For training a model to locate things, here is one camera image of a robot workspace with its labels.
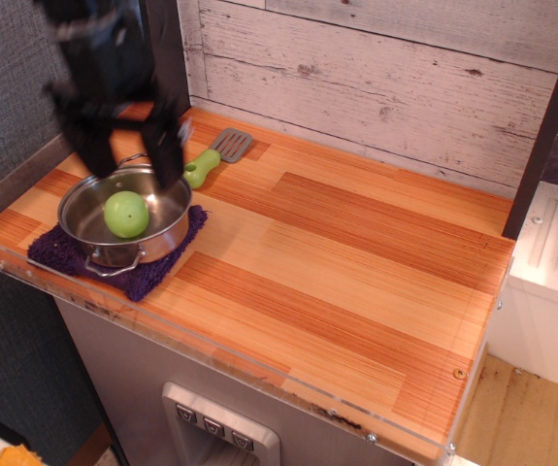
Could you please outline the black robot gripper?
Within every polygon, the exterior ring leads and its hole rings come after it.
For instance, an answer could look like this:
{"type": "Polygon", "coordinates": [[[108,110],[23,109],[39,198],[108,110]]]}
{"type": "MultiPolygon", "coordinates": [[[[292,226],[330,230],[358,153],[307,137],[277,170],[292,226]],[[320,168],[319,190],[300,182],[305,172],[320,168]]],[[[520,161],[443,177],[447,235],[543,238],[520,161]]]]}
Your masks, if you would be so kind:
{"type": "Polygon", "coordinates": [[[47,37],[59,47],[68,83],[52,83],[63,136],[97,177],[117,167],[114,129],[141,133],[158,185],[183,173],[190,123],[175,116],[176,99],[159,87],[153,53],[130,1],[40,1],[47,37]]]}

